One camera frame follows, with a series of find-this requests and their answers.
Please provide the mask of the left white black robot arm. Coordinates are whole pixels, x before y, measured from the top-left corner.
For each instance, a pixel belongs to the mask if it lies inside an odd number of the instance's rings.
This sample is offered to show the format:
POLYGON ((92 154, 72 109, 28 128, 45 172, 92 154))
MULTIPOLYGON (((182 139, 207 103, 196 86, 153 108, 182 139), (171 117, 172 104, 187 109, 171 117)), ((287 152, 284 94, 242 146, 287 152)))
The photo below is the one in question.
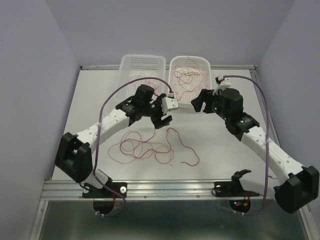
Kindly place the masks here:
POLYGON ((168 112, 178 109, 172 93, 162 93, 153 99, 155 90, 140 85, 135 94, 117 104, 98 122, 76 134, 65 133, 60 140, 55 165, 76 183, 94 187, 95 193, 106 197, 111 193, 110 177, 97 169, 99 146, 117 132, 130 127, 143 117, 150 118, 155 129, 168 126, 172 116, 168 112))

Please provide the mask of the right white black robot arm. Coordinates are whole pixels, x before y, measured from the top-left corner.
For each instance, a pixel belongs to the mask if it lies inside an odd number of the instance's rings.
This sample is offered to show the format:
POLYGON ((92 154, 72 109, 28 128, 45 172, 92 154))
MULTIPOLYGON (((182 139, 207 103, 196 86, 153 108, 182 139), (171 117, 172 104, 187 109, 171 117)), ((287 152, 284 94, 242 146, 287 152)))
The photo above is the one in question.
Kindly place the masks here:
POLYGON ((268 197, 268 171, 272 171, 280 184, 273 186, 270 198, 286 213, 293 214, 319 196, 320 173, 314 166, 306 167, 291 158, 270 139, 258 121, 244 112, 243 102, 238 90, 227 88, 203 89, 191 104, 196 112, 221 117, 226 129, 264 161, 261 195, 268 197))

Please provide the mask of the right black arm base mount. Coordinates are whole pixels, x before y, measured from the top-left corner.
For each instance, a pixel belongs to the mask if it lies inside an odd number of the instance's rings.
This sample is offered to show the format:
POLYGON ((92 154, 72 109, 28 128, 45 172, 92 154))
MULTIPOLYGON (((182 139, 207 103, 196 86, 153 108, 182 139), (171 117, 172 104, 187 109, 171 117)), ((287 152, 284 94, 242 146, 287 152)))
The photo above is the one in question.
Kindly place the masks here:
POLYGON ((259 193, 254 191, 244 190, 242 184, 240 183, 240 178, 245 174, 251 173, 251 170, 243 169, 241 171, 236 171, 229 181, 216 181, 211 189, 211 193, 220 198, 226 197, 258 197, 259 193))

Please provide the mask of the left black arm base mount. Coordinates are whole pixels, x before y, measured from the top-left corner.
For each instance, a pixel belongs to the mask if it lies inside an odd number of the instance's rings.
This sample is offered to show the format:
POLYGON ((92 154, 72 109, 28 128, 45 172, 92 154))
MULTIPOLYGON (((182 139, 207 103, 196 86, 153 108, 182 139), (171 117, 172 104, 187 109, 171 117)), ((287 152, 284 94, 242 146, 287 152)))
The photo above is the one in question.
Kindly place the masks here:
POLYGON ((125 181, 113 181, 108 176, 97 180, 90 175, 84 182, 79 183, 82 188, 82 197, 85 199, 111 199, 126 198, 128 183, 125 181))

